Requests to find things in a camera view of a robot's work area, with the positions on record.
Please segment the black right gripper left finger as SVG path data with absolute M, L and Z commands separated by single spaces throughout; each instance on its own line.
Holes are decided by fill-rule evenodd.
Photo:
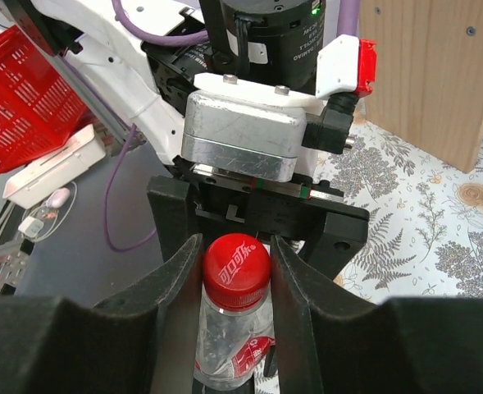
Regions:
M 0 296 L 0 393 L 189 393 L 203 238 L 99 302 Z

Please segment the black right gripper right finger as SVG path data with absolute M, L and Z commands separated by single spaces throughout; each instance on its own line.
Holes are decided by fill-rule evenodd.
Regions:
M 396 297 L 379 305 L 271 241 L 283 393 L 483 393 L 483 299 Z

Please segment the clear bottle with red cap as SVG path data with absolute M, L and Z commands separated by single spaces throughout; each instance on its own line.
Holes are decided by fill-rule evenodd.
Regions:
M 203 259 L 194 378 L 229 392 L 243 386 L 275 345 L 271 258 L 256 238 L 217 238 Z

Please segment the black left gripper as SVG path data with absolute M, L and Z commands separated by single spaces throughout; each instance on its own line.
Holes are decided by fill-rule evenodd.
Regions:
M 164 262 L 194 234 L 243 232 L 305 241 L 299 257 L 335 279 L 368 238 L 369 212 L 345 204 L 330 182 L 306 176 L 279 183 L 179 163 L 170 175 L 151 177 L 147 197 Z

